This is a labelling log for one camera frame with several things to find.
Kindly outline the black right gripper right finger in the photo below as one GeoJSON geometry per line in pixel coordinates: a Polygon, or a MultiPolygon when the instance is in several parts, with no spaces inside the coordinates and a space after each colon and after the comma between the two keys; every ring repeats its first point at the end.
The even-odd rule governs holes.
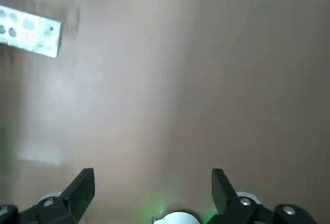
{"type": "Polygon", "coordinates": [[[270,210],[251,197],[239,196],[222,169],[212,170],[211,192],[217,213],[209,223],[316,223],[306,210],[297,205],[279,204],[274,210],[270,210]]]}

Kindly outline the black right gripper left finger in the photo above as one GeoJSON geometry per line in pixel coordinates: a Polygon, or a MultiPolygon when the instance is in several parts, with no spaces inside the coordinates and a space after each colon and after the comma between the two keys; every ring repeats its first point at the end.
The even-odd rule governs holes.
{"type": "Polygon", "coordinates": [[[58,196],[45,197],[24,211],[2,204],[1,223],[79,223],[94,196],[94,169],[85,168],[58,196]]]}

